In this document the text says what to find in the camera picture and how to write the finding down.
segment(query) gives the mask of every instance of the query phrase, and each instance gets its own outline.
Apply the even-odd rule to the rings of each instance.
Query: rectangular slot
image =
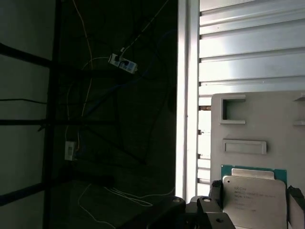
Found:
[[[267,143],[264,141],[223,140],[225,153],[267,154]]]
[[[295,121],[294,125],[305,125],[305,120]]]
[[[246,96],[244,94],[231,95],[221,98],[221,124],[245,124],[246,121],[234,117],[232,109],[239,106],[238,103],[244,102]]]
[[[305,92],[304,93],[301,93],[301,96],[298,97],[297,99],[295,99],[296,102],[298,101],[305,101]]]

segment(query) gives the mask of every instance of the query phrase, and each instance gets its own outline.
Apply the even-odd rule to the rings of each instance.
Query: electrical cord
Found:
[[[89,39],[88,39],[88,36],[87,36],[87,31],[86,31],[85,23],[84,23],[84,21],[82,19],[82,16],[81,16],[81,14],[80,14],[77,6],[76,6],[75,0],[72,0],[72,1],[73,1],[75,9],[76,9],[76,11],[77,11],[77,13],[78,13],[78,15],[80,17],[81,23],[82,23],[82,28],[84,30],[84,34],[85,34],[85,37],[86,37],[86,41],[87,41],[87,45],[88,45],[88,49],[89,49],[89,54],[90,54],[90,67],[91,67],[91,70],[93,70],[92,51],[91,51]],[[84,115],[84,111],[85,111],[85,108],[86,108],[86,104],[87,104],[87,101],[88,101],[88,96],[89,96],[91,85],[92,85],[92,80],[93,80],[93,78],[91,77],[90,83],[89,83],[89,87],[88,87],[88,91],[87,91],[87,95],[86,95],[86,100],[85,100],[85,103],[84,103],[84,105],[82,107],[81,116]],[[77,131],[77,141],[78,141],[78,143],[77,143],[76,151],[79,151],[79,149],[80,149],[80,132],[79,131]]]
[[[116,194],[116,195],[118,195],[118,196],[120,196],[120,197],[123,197],[123,198],[126,198],[126,199],[128,199],[128,200],[130,200],[130,201],[132,201],[132,202],[134,202],[134,203],[136,203],[136,204],[138,204],[138,205],[141,205],[141,206],[143,206],[143,207],[151,207],[153,204],[152,203],[149,203],[149,202],[147,202],[147,201],[144,201],[144,200],[140,200],[140,199],[135,199],[135,198],[132,198],[132,197],[128,197],[128,196],[126,196],[125,194],[122,194],[122,193],[120,193],[120,192],[117,192],[117,191],[115,191],[115,190],[110,190],[110,189],[108,189],[108,188],[106,188],[106,187],[104,187],[107,191],[109,191],[109,192],[111,192],[111,193],[113,193],[113,194]]]
[[[82,194],[81,194],[80,197],[78,198],[78,201],[77,201],[78,206],[80,206],[81,209],[83,209],[89,216],[91,216],[91,218],[92,218],[95,222],[107,224],[108,226],[110,226],[110,227],[112,227],[112,228],[115,229],[115,226],[112,225],[111,223],[108,223],[108,222],[106,222],[106,221],[97,220],[97,219],[96,219],[87,209],[85,209],[85,208],[81,205],[81,198],[82,198],[82,196],[85,194],[85,192],[88,190],[88,188],[89,188],[90,186],[91,186],[91,184],[89,184],[89,185],[85,188],[85,190],[82,192]]]
[[[159,13],[161,12],[161,10],[165,7],[165,5],[168,3],[168,1],[169,0],[167,0],[162,6],[161,6],[161,8],[157,11],[157,13],[155,14],[155,16],[150,20],[150,22],[144,27],[144,29],[142,29],[142,33],[150,26],[150,24],[152,23],[152,21],[159,15]],[[139,39],[139,37],[141,36],[141,34],[142,33],[140,33],[135,39],[134,39],[134,41],[133,42],[131,42],[131,44],[129,45],[129,46],[127,46],[126,48],[122,48],[121,49],[121,54],[120,54],[120,57],[123,57],[123,55],[125,54],[125,52],[130,48],[130,47],[132,47],[133,46],[133,44]]]
[[[167,196],[169,194],[171,194],[172,192],[174,192],[175,188],[173,188],[170,192],[168,193],[164,193],[164,194],[149,194],[149,195],[145,195],[145,196],[142,196],[142,197],[138,197],[136,195],[133,195],[133,194],[129,194],[127,192],[122,192],[120,190],[117,190],[116,188],[113,188],[113,190],[117,191],[118,193],[121,193],[121,194],[125,194],[125,195],[128,195],[128,196],[131,196],[131,197],[135,197],[135,198],[138,198],[138,199],[143,199],[143,198],[146,198],[146,197],[156,197],[156,196]]]

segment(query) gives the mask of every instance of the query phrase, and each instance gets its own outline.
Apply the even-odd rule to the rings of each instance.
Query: white cable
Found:
[[[95,58],[92,59],[92,61],[97,60],[97,59],[109,59],[109,57],[105,57],[105,56],[103,56],[103,57],[95,57]],[[90,64],[90,62],[91,62],[91,60],[88,61],[88,62],[83,66],[82,70],[83,70],[88,64]]]
[[[148,26],[152,23],[152,21],[158,16],[158,14],[161,12],[161,10],[164,8],[164,6],[168,3],[169,0],[167,0],[162,6],[161,8],[159,9],[159,11],[156,13],[156,15],[151,19],[151,21],[144,27],[144,29],[142,29],[141,33],[144,32]],[[121,57],[123,57],[124,53],[127,51],[127,49],[129,49],[138,39],[139,37],[141,36],[141,34],[139,34],[136,39],[134,39],[134,41],[129,45],[127,46],[127,48],[122,48],[121,49]]]
[[[116,194],[116,195],[118,195],[118,196],[120,196],[120,197],[126,198],[126,199],[128,199],[128,200],[130,200],[130,201],[132,201],[132,202],[135,202],[135,203],[137,203],[137,204],[143,206],[143,207],[151,207],[151,206],[153,205],[153,204],[151,204],[151,203],[149,203],[149,202],[146,202],[146,201],[144,201],[144,200],[134,199],[134,198],[131,198],[131,197],[127,197],[126,195],[124,195],[124,194],[122,194],[122,193],[116,192],[116,191],[114,191],[114,190],[110,190],[110,189],[108,189],[108,188],[106,188],[106,187],[104,187],[104,188],[105,188],[107,191],[109,191],[109,192],[111,192],[111,193],[113,193],[113,194]]]
[[[111,223],[108,223],[108,222],[106,222],[106,221],[99,221],[99,220],[97,220],[97,219],[96,219],[87,209],[85,209],[85,208],[80,204],[80,200],[81,200],[82,196],[85,194],[85,192],[88,190],[88,188],[89,188],[90,186],[91,186],[91,184],[89,184],[89,185],[85,188],[85,190],[82,192],[82,194],[81,194],[80,197],[78,198],[78,205],[79,205],[85,212],[87,212],[88,215],[91,216],[92,219],[93,219],[95,222],[107,224],[108,226],[110,226],[110,227],[112,227],[112,228],[115,229],[115,226],[112,225]]]
[[[129,193],[127,193],[127,192],[122,192],[122,191],[120,191],[120,190],[117,190],[116,188],[113,188],[113,189],[114,189],[115,191],[117,191],[118,193],[126,194],[126,195],[129,195],[129,196],[131,196],[131,197],[135,197],[135,198],[139,198],[139,199],[142,199],[142,198],[145,198],[145,197],[167,196],[167,195],[171,194],[171,193],[175,190],[175,188],[173,188],[170,192],[165,193],[165,194],[150,194],[150,195],[145,195],[145,196],[142,196],[142,197],[138,197],[138,196],[136,196],[136,195],[129,194]]]

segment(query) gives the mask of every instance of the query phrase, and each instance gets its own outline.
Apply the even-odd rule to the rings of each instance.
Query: wall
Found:
[[[51,58],[55,1],[2,0],[0,42]],[[49,70],[0,56],[0,98],[47,100]],[[0,119],[41,119],[46,107],[0,103]],[[37,126],[0,126],[0,195],[41,181],[44,132]],[[43,193],[0,208],[0,228],[40,229]]]

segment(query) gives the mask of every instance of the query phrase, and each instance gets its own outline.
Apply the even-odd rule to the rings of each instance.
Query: white power strip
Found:
[[[67,160],[67,161],[73,161],[74,160],[75,148],[76,148],[76,142],[66,141],[65,160]]]
[[[132,62],[132,61],[129,61],[125,58],[120,58],[119,61],[116,61],[115,58],[117,57],[118,55],[116,54],[112,54],[108,60],[108,63],[111,63],[112,65],[116,66],[116,67],[119,67],[131,74],[134,74],[136,71],[137,71],[137,67],[138,65],[135,63],[135,62]]]

